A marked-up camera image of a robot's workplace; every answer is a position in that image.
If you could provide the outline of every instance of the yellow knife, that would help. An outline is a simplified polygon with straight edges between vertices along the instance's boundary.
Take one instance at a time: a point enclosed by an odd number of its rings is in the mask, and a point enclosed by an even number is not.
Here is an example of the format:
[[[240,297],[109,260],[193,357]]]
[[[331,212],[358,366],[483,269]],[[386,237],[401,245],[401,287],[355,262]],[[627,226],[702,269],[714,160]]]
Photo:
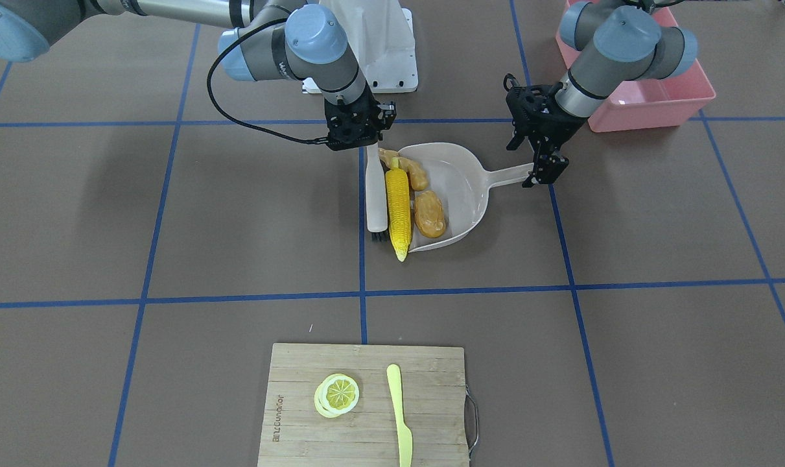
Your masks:
[[[412,464],[412,431],[404,423],[404,392],[401,389],[401,369],[395,363],[386,367],[386,381],[392,394],[395,426],[398,428],[398,462],[400,467]]]

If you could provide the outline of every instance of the corn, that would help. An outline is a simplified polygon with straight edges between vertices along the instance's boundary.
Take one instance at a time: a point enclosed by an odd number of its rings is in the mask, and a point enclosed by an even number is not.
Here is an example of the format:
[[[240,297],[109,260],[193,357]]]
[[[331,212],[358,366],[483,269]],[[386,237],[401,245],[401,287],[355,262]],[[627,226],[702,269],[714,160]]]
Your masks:
[[[398,157],[386,172],[386,205],[390,214],[390,240],[398,261],[403,262],[410,251],[412,222],[410,220],[410,181],[400,168]]]

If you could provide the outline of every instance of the pink bin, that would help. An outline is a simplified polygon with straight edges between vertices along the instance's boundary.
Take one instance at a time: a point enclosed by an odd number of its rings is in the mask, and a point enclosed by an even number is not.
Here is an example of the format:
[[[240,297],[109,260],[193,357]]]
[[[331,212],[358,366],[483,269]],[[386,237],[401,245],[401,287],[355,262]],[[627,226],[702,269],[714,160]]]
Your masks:
[[[578,1],[566,0],[566,10]],[[661,26],[677,26],[668,8],[659,9],[653,18]],[[565,66],[570,68],[580,53],[562,42],[558,27],[556,44],[559,45]],[[692,67],[678,77],[623,82],[588,118],[588,126],[597,133],[677,126],[714,98],[715,89],[709,83],[701,64],[695,60]]]

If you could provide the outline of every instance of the cutting board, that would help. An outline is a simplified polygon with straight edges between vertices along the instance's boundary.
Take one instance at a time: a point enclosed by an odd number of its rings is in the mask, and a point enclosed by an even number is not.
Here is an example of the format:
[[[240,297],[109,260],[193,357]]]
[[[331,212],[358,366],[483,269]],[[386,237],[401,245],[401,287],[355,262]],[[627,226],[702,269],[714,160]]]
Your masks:
[[[398,467],[386,367],[401,367],[413,467],[469,467],[464,434],[464,349],[428,346],[274,344],[259,467]],[[343,416],[314,408],[333,373],[355,379],[360,398]]]

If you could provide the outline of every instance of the lime slice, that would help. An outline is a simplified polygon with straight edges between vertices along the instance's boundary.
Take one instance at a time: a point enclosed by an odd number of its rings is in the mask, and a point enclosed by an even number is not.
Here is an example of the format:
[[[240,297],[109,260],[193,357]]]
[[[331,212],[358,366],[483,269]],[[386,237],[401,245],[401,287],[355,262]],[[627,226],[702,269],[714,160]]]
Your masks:
[[[360,397],[357,382],[350,376],[336,373],[328,376],[314,391],[314,408],[327,418],[348,413]]]

